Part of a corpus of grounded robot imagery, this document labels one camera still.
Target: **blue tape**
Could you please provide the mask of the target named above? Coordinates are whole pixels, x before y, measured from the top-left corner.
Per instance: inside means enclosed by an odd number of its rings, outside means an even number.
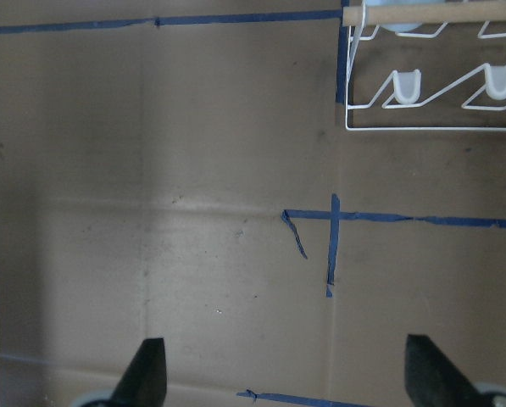
[[[292,11],[282,13],[194,15],[158,17],[155,25],[194,25],[214,23],[266,23],[274,21],[305,21],[339,19],[341,10]]]
[[[107,30],[122,28],[129,25],[154,23],[155,19],[138,20],[105,20],[82,21],[77,23],[38,24],[38,25],[11,25],[0,27],[0,34],[21,34],[24,32],[70,31],[70,30]]]
[[[20,34],[25,32],[70,31],[70,30],[104,30],[122,28],[130,25],[152,23],[162,25],[203,25],[264,23],[275,21],[306,21],[340,19],[341,10],[292,11],[283,13],[256,14],[216,14],[216,15],[183,15],[175,17],[154,17],[135,20],[100,20],[80,21],[61,24],[10,25],[0,26],[0,34]]]
[[[335,193],[331,195],[330,213],[330,244],[328,245],[328,278],[326,280],[326,297],[331,298],[331,288],[334,285],[336,270],[337,246],[339,245],[339,213],[341,203]]]
[[[289,218],[329,220],[331,212],[321,210],[285,209]],[[407,220],[431,223],[438,226],[497,227],[506,229],[506,219],[496,218],[459,218],[455,216],[407,216],[397,214],[376,214],[370,212],[340,212],[340,220],[367,220],[370,222],[401,222]]]
[[[297,248],[302,256],[307,259],[305,249],[300,240],[296,226],[292,223],[295,219],[314,219],[330,221],[330,244],[328,246],[328,277],[326,279],[326,297],[331,298],[331,286],[334,285],[336,269],[337,247],[339,243],[339,222],[341,220],[367,220],[370,222],[402,222],[418,221],[438,226],[463,226],[463,227],[495,227],[506,229],[506,219],[495,218],[459,218],[454,216],[407,216],[397,214],[376,214],[370,212],[341,212],[340,201],[334,193],[331,195],[331,211],[323,210],[298,210],[285,209],[281,214],[283,221],[291,228],[296,238]]]
[[[280,403],[298,404],[298,405],[309,405],[312,407],[364,407],[360,404],[343,403],[341,401],[330,401],[324,399],[310,399],[307,397],[289,396],[287,394],[278,393],[260,393],[256,394],[252,390],[246,390],[242,393],[237,393],[239,397],[249,397],[256,401],[257,399],[276,401]]]
[[[341,8],[349,5],[348,0],[341,1]],[[348,28],[343,26],[343,20],[339,24],[339,36],[337,38],[337,71],[336,71],[336,103],[345,103],[345,85],[347,83],[347,47]]]
[[[300,235],[297,233],[297,228],[296,228],[296,225],[294,225],[292,223],[292,221],[290,220],[290,217],[288,216],[288,213],[283,210],[283,213],[281,214],[281,219],[283,219],[283,222],[285,222],[288,227],[290,227],[290,230],[292,231],[292,233],[294,233],[294,237],[296,238],[296,244],[297,244],[297,249],[300,251],[300,253],[302,254],[302,256],[307,259],[307,254],[305,253],[305,249],[303,248],[303,245],[302,245],[302,241],[300,239]]]

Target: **cardboard floor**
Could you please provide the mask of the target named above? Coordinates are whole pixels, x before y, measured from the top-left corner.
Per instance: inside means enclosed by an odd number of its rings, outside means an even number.
[[[0,0],[0,25],[337,7]],[[435,45],[382,32],[359,49],[354,100],[414,64],[425,94],[506,64],[506,39],[479,42],[479,28]],[[166,407],[246,407],[247,388],[410,406],[411,332],[472,381],[506,386],[506,230],[342,222],[327,298],[330,223],[295,220],[304,259],[281,220],[330,210],[332,193],[349,212],[506,218],[506,134],[336,125],[337,32],[322,20],[0,35],[1,407],[111,388],[156,336]],[[428,114],[355,123],[506,125],[463,116],[458,92]]]

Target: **wooden dowel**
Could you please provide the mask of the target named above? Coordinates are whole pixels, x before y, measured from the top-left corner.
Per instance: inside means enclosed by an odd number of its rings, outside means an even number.
[[[343,9],[343,25],[358,25],[362,20],[362,7]],[[401,4],[368,7],[366,25],[402,23],[474,23],[506,21],[506,0],[489,0],[470,3]]]

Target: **stain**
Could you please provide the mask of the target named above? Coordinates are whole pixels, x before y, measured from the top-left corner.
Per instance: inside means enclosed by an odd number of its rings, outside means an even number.
[[[323,142],[325,139],[326,139],[326,131],[324,130],[317,131],[317,141]]]
[[[171,201],[171,203],[176,204],[178,201],[181,201],[182,199],[183,199],[183,196],[182,196],[182,195],[180,195],[179,197],[174,198],[174,199]]]

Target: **blue tape cross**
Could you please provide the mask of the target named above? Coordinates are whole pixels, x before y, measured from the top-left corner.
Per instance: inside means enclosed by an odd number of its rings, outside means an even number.
[[[299,210],[285,209],[281,218],[290,227],[296,238],[297,247],[300,253],[305,256],[305,249],[301,243],[297,228],[292,223],[294,219],[313,219],[330,221],[330,244],[328,248],[328,278],[326,284],[326,297],[331,298],[331,286],[334,285],[334,273],[336,269],[337,246],[339,242],[339,222],[341,220],[367,220],[370,222],[402,222],[417,221],[430,223],[438,226],[464,226],[464,227],[496,227],[506,229],[506,219],[496,218],[459,218],[454,216],[407,216],[397,214],[376,214],[370,212],[341,212],[340,202],[336,194],[331,196],[331,211],[322,210]]]
[[[307,397],[299,397],[299,396],[290,396],[287,394],[278,394],[278,393],[260,393],[256,394],[252,390],[246,390],[242,393],[237,393],[238,397],[249,397],[256,401],[258,399],[276,401],[280,403],[288,403],[288,404],[298,404],[298,405],[308,405],[311,407],[364,407],[360,404],[350,404],[343,403],[341,401],[330,401],[324,399],[310,399]]]

